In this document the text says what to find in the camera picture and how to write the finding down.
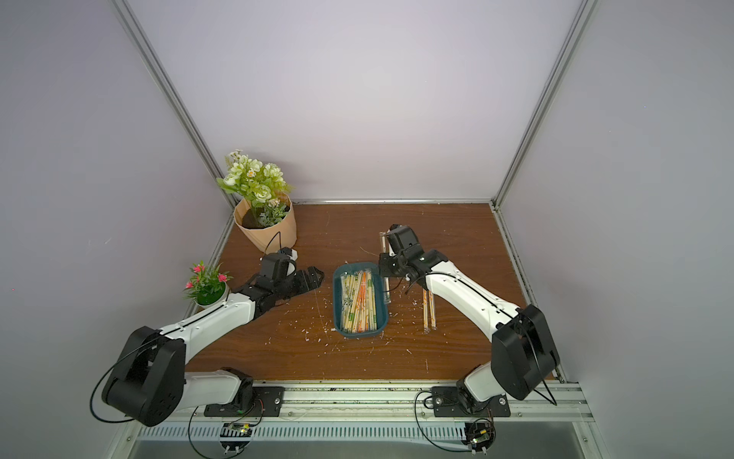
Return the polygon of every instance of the metal vent grille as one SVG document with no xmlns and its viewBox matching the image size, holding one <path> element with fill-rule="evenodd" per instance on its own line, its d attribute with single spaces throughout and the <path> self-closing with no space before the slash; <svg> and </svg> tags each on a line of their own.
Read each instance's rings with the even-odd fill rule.
<svg viewBox="0 0 734 459">
<path fill-rule="evenodd" d="M 186 438 L 186 422 L 164 422 L 140 431 L 139 440 L 175 440 Z M 191 438 L 218 440 L 244 436 L 222 429 L 221 422 L 191 426 Z M 411 441 L 425 442 L 414 423 L 409 422 L 263 422 L 255 428 L 253 440 L 259 441 Z M 434 441 L 464 439 L 462 422 L 424 422 L 422 428 Z"/>
</svg>

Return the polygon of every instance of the wooden table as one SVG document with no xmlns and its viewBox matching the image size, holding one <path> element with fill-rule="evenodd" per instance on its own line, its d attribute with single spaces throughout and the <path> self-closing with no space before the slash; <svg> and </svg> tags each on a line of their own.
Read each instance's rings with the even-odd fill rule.
<svg viewBox="0 0 734 459">
<path fill-rule="evenodd" d="M 437 330 L 424 333 L 419 286 L 392 292 L 390 319 L 374 338 L 333 330 L 332 275 L 356 261 L 377 262 L 380 231 L 408 225 L 424 249 L 443 252 L 490 292 L 525 306 L 502 236 L 486 204 L 296 206 L 298 267 L 324 271 L 321 288 L 273 308 L 196 355 L 187 371 L 239 369 L 258 380 L 456 380 L 491 359 L 490 343 L 463 314 L 436 297 Z M 261 253 L 234 227 L 222 254 L 233 289 L 259 271 Z M 390 281 L 394 287 L 397 280 Z"/>
</svg>

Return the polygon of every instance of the black mounting plate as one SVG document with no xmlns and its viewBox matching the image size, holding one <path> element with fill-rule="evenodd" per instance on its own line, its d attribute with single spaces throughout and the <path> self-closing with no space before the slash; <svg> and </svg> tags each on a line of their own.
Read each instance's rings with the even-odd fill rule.
<svg viewBox="0 0 734 459">
<path fill-rule="evenodd" d="M 431 387 L 431 392 L 435 394 L 432 397 L 433 416 L 437 418 L 460 418 L 467 416 L 467 414 L 462 410 L 461 405 L 458 405 L 459 389 L 454 386 L 433 386 Z M 456 400 L 456 405 L 453 403 L 448 405 L 436 403 L 437 397 L 441 397 L 444 400 Z M 492 416 L 495 418 L 509 418 L 509 403 L 507 402 L 506 395 L 495 395 L 492 397 L 488 408 L 492 411 Z M 474 417 L 480 416 L 486 417 L 487 412 L 483 411 Z"/>
<path fill-rule="evenodd" d="M 263 417 L 275 417 L 280 415 L 280 406 L 283 404 L 283 392 L 285 387 L 280 386 L 255 386 L 252 388 L 252 399 L 255 400 L 255 407 L 247 417 L 258 418 L 260 411 L 263 410 Z M 204 410 L 204 416 L 208 417 L 240 417 L 238 407 L 231 405 L 207 405 Z"/>
</svg>

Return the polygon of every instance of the white flower pot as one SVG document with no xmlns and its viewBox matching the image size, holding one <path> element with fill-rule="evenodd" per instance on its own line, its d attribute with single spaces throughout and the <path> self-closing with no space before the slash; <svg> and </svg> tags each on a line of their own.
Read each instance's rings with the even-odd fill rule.
<svg viewBox="0 0 734 459">
<path fill-rule="evenodd" d="M 220 305 L 220 304 L 222 304 L 223 302 L 227 301 L 227 297 L 229 296 L 229 294 L 230 294 L 230 288 L 229 288 L 229 285 L 227 285 L 227 284 L 225 283 L 225 290 L 224 290 L 224 293 L 222 293 L 222 296 L 221 296 L 221 297 L 219 297 L 219 299 L 218 299 L 218 300 L 216 300 L 216 301 L 214 301 L 214 302 L 213 302 L 212 304 L 208 304 L 208 305 L 202 305 L 202 304 L 199 304 L 199 302 L 197 301 L 197 302 L 196 302 L 196 306 L 199 306 L 200 308 L 204 308 L 204 309 L 207 309 L 207 308 L 210 308 L 210 307 L 212 307 L 212 306 Z"/>
</svg>

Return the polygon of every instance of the soil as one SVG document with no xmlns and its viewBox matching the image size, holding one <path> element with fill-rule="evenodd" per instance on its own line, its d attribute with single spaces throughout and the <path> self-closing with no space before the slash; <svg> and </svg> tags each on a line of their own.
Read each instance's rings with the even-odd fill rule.
<svg viewBox="0 0 734 459">
<path fill-rule="evenodd" d="M 291 208 L 289 206 L 286 207 L 286 212 L 290 211 Z M 255 218 L 255 215 L 252 213 L 252 209 L 248 209 L 247 213 L 242 217 L 242 228 L 247 229 L 265 229 L 266 226 L 262 226 L 260 222 Z"/>
</svg>

